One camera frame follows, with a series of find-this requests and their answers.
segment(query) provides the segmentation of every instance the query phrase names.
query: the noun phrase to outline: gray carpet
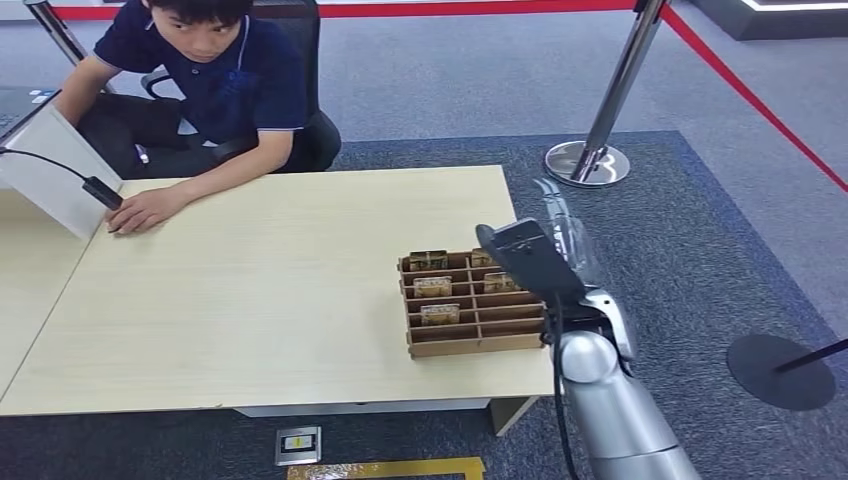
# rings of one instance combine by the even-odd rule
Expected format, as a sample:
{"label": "gray carpet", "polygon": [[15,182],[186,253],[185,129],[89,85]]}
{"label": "gray carpet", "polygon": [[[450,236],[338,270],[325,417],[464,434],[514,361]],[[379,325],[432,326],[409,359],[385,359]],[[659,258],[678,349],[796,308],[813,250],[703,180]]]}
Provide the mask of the gray carpet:
{"label": "gray carpet", "polygon": [[[337,169],[502,164],[519,216],[543,216],[532,178],[569,136],[346,144]],[[724,353],[747,333],[812,346],[833,332],[676,132],[616,134],[635,164],[598,191],[564,188],[610,290],[638,325],[637,375],[705,479],[848,478],[848,402],[791,413],[749,397]],[[834,368],[844,391],[846,360]],[[328,463],[481,456],[486,478],[562,480],[552,402],[504,439],[482,411],[247,419],[233,411],[0,418],[2,479],[280,479],[273,434],[325,428]],[[591,478],[578,452],[583,478]]]}

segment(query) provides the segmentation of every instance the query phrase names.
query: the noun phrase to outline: stanchion post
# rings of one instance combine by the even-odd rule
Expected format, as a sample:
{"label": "stanchion post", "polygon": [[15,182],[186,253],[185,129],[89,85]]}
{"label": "stanchion post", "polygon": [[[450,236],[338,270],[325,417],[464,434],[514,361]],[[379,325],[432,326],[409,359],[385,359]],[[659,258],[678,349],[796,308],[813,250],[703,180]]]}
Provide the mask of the stanchion post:
{"label": "stanchion post", "polygon": [[554,178],[574,186],[602,187],[620,181],[630,172],[630,161],[607,146],[607,140],[659,29],[660,12],[669,2],[636,2],[636,22],[586,141],[556,145],[545,155],[545,168]]}
{"label": "stanchion post", "polygon": [[[85,49],[82,48],[77,38],[68,30],[65,23],[56,15],[53,6],[47,0],[24,0],[24,5],[29,9],[32,16],[44,27],[56,46],[68,57],[74,65],[79,64],[86,57]],[[104,88],[106,92],[114,93],[109,85]]]}

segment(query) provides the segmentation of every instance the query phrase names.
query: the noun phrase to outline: cardboard organizer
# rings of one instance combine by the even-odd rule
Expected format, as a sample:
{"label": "cardboard organizer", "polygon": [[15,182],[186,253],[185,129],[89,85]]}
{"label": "cardboard organizer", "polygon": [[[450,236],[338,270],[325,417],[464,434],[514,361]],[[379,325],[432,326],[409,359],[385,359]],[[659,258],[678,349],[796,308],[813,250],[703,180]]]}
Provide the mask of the cardboard organizer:
{"label": "cardboard organizer", "polygon": [[[498,265],[471,266],[471,252],[449,253],[445,270],[410,271],[409,257],[398,264],[406,305],[409,353],[415,357],[541,348],[542,302],[526,290],[484,293],[483,276],[503,272]],[[415,298],[416,278],[451,277],[449,297]],[[459,304],[459,323],[423,326],[421,307]]]}

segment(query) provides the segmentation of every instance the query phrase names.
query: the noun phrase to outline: boy's hair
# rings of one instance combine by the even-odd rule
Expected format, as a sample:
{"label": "boy's hair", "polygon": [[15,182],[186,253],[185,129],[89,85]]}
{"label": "boy's hair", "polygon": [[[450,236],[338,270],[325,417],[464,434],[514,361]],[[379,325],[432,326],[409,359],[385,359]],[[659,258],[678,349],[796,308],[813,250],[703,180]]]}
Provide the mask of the boy's hair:
{"label": "boy's hair", "polygon": [[151,7],[173,12],[187,24],[219,21],[235,25],[250,11],[253,0],[148,0]]}

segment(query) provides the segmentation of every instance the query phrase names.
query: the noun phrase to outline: black cable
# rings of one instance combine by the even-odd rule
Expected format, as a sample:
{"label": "black cable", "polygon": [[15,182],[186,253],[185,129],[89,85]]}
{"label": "black cable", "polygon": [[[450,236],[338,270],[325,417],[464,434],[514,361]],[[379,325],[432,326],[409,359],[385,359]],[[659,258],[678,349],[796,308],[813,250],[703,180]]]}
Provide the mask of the black cable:
{"label": "black cable", "polygon": [[562,453],[565,455],[565,466],[568,469],[568,475],[572,480],[580,480],[580,477],[577,475],[577,468],[574,465],[574,457],[571,453],[571,445],[568,441],[568,430],[565,425],[565,406],[562,402],[562,386],[561,379],[563,378],[562,374],[562,344],[560,340],[562,339],[562,331],[563,331],[563,313],[562,313],[562,300],[559,295],[555,296],[556,298],[556,319],[554,320],[554,338],[553,342],[553,350],[554,350],[554,408],[556,408],[557,414],[557,424],[559,425],[559,438],[562,443]]}
{"label": "black cable", "polygon": [[6,147],[0,147],[0,155],[2,155],[2,154],[4,154],[4,153],[17,153],[18,155],[26,155],[26,156],[28,156],[28,157],[37,158],[37,159],[39,159],[39,160],[43,160],[43,161],[45,161],[45,162],[47,162],[47,163],[50,163],[50,164],[52,164],[52,165],[56,165],[56,166],[57,166],[57,167],[59,167],[59,168],[64,168],[65,170],[67,170],[67,171],[69,171],[69,172],[73,173],[74,175],[76,175],[77,177],[81,178],[83,182],[84,182],[84,181],[86,181],[86,180],[88,180],[88,179],[87,179],[87,178],[85,178],[85,177],[84,177],[81,173],[79,173],[78,171],[74,170],[73,168],[71,168],[71,167],[69,167],[69,166],[67,166],[67,165],[63,165],[63,164],[61,164],[61,163],[59,163],[59,162],[57,162],[57,161],[55,161],[55,160],[50,160],[49,158],[47,158],[47,157],[45,157],[45,156],[43,156],[43,155],[39,155],[39,154],[37,154],[37,153],[25,152],[25,151],[23,151],[23,150],[13,150],[13,149],[11,149],[11,148],[6,148]]}
{"label": "black cable", "polygon": [[73,175],[79,177],[82,180],[82,189],[85,190],[89,195],[94,197],[98,202],[105,205],[106,208],[108,208],[109,210],[117,210],[121,208],[121,205],[124,202],[123,197],[121,197],[118,192],[112,190],[112,187],[106,185],[105,183],[103,183],[103,180],[100,180],[97,177],[86,177],[67,165],[63,165],[55,160],[51,160],[37,153],[0,147],[0,155],[3,155],[4,153],[16,153],[18,155],[25,155],[27,157],[32,157],[43,162],[47,162],[51,165],[55,165],[63,170],[71,172]]}

